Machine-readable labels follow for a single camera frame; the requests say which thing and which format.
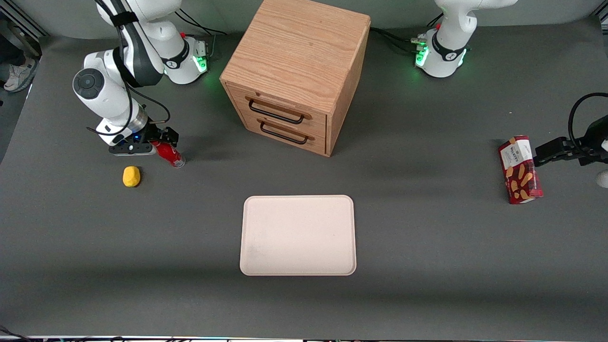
red bottle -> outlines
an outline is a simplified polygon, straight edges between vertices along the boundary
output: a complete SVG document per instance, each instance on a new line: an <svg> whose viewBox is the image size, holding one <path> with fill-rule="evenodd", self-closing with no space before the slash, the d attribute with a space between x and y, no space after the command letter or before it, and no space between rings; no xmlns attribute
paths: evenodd
<svg viewBox="0 0 608 342"><path fill-rule="evenodd" d="M185 165L186 159L168 142L150 141L150 144L156 147L156 153L167 160L171 166L179 169Z"/></svg>

plastic tray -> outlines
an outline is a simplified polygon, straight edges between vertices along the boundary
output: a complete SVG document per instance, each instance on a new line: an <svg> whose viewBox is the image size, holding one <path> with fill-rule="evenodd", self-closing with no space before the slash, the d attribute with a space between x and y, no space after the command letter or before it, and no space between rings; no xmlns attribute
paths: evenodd
<svg viewBox="0 0 608 342"><path fill-rule="evenodd" d="M345 195L249 197L240 267L248 276L353 274L353 200Z"/></svg>

wood grain top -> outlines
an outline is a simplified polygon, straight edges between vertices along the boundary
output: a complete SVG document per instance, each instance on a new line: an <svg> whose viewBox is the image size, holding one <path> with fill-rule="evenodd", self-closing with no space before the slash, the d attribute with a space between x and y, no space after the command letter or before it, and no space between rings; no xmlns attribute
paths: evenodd
<svg viewBox="0 0 608 342"><path fill-rule="evenodd" d="M264 0L221 79L330 114L370 23L309 0Z"/></svg>

red snack box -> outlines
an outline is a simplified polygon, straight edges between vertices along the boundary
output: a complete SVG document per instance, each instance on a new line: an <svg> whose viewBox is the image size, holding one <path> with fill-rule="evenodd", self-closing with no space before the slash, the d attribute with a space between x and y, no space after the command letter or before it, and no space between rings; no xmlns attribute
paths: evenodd
<svg viewBox="0 0 608 342"><path fill-rule="evenodd" d="M528 137L518 135L509 139L499 147L498 153L506 179L509 203L523 204L542 197Z"/></svg>

person's foot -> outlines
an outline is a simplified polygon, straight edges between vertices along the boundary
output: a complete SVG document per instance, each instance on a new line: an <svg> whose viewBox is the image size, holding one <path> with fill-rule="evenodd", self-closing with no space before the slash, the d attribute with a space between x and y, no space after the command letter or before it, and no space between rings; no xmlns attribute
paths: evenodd
<svg viewBox="0 0 608 342"><path fill-rule="evenodd" d="M26 57L23 65L11 65L9 69L9 80L4 85L4 90L8 92L18 92L26 89L36 75L38 61Z"/></svg>

